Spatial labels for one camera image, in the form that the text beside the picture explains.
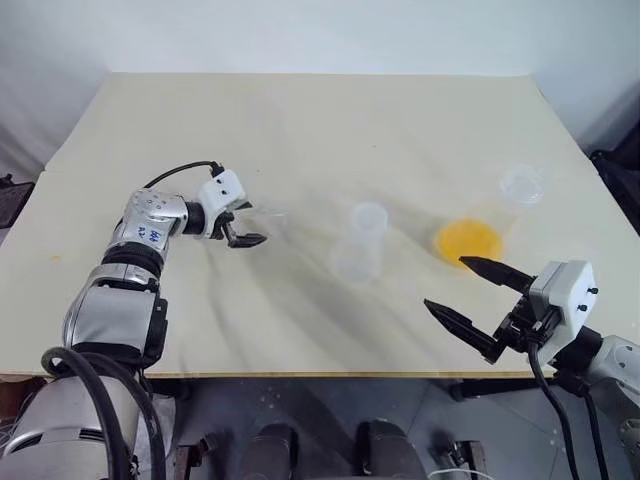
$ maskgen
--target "white wall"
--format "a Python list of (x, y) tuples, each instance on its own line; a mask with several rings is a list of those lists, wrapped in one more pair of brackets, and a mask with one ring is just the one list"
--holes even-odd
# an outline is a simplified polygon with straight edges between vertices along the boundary
[(37, 172), (112, 70), (532, 73), (583, 148), (612, 146), (638, 114), (639, 3), (2, 0), (0, 158)]

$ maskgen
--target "clear plastic cup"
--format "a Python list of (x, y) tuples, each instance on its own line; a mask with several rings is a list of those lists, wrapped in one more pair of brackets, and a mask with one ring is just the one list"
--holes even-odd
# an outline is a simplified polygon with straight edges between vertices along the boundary
[(377, 203), (360, 203), (351, 211), (331, 251), (331, 267), (338, 277), (365, 285), (380, 276), (387, 222), (387, 211)]
[(433, 239), (435, 248), (447, 262), (464, 266), (461, 256), (501, 260), (504, 237), (528, 209), (542, 199), (542, 177), (522, 165), (500, 179), (498, 192), (472, 207), (463, 217), (442, 227)]

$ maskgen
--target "white table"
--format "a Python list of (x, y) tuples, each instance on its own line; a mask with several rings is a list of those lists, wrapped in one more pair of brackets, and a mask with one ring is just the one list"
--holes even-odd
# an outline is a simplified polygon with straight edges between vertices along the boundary
[[(601, 294), (589, 326), (640, 342), (638, 237), (531, 79), (113, 74), (0, 248), (1, 373), (41, 373), (129, 194), (203, 159), (236, 171), (262, 212), (245, 224), (270, 238), (249, 251), (173, 241), (151, 375), (528, 376), (523, 355), (490, 366), (422, 305), (450, 305), (488, 333), (513, 307), (515, 292), (425, 246), (518, 164), (541, 171), (546, 192), (505, 262), (536, 274), (591, 261)], [(206, 179), (196, 169), (158, 187), (190, 196)], [(363, 200), (387, 208), (390, 228), (382, 276), (355, 288), (328, 256)]]

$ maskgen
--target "black cable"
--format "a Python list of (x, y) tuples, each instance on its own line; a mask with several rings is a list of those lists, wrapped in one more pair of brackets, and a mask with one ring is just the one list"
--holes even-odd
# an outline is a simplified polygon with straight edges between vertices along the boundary
[(169, 177), (169, 176), (171, 176), (173, 174), (176, 174), (178, 172), (182, 172), (183, 170), (189, 170), (190, 168), (194, 168), (194, 167), (210, 167), (211, 169), (214, 169), (214, 168), (218, 168), (219, 165), (216, 162), (193, 162), (193, 163), (187, 163), (185, 165), (180, 165), (179, 167), (172, 168), (168, 172), (164, 172), (162, 175), (158, 175), (156, 178), (154, 178), (153, 180), (148, 182), (142, 188), (151, 188), (156, 183), (164, 180), (165, 178), (167, 178), (167, 177)]
[[(64, 364), (55, 365), (53, 360), (59, 358)], [(107, 450), (107, 466), (110, 480), (128, 480), (130, 464), (127, 447), (122, 438), (122, 430), (118, 416), (111, 403), (107, 389), (91, 364), (77, 352), (62, 347), (54, 347), (42, 355), (43, 368), (58, 378), (65, 373), (63, 365), (80, 378), (93, 400), (100, 428)]]
[(558, 415), (558, 420), (560, 420), (560, 425), (562, 426), (562, 436), (564, 438), (564, 445), (567, 450), (567, 460), (569, 462), (569, 470), (571, 470), (571, 477), (573, 480), (580, 480), (580, 476), (578, 475), (578, 467), (576, 466), (576, 456), (573, 451), (573, 438), (571, 437), (571, 425), (569, 424), (569, 417), (567, 417), (567, 412), (564, 410), (564, 407), (558, 400), (558, 397), (551, 391), (547, 380), (544, 378), (544, 374), (542, 373), (542, 368), (540, 368), (540, 362), (538, 361), (538, 344), (536, 342), (530, 342), (529, 347), (527, 348), (527, 353), (529, 355), (529, 364), (531, 365), (531, 370), (533, 371), (533, 375), (536, 377), (536, 382), (542, 392), (544, 393), (551, 406), (556, 411)]
[(166, 464), (164, 440), (162, 428), (151, 399), (142, 386), (136, 382), (131, 374), (116, 361), (99, 353), (85, 353), (84, 357), (93, 365), (98, 366), (107, 375), (119, 380), (129, 391), (140, 408), (149, 435), (149, 448), (151, 450), (151, 478), (153, 480), (165, 480)]
[(600, 426), (598, 425), (598, 414), (596, 412), (596, 405), (593, 403), (591, 394), (587, 393), (584, 396), (584, 401), (587, 404), (587, 411), (589, 412), (589, 423), (591, 424), (591, 437), (593, 438), (593, 445), (596, 449), (596, 457), (598, 458), (598, 468), (600, 469), (600, 478), (602, 480), (609, 480), (609, 472), (607, 470), (607, 463), (604, 460), (604, 450), (602, 448), (602, 439), (600, 438)]

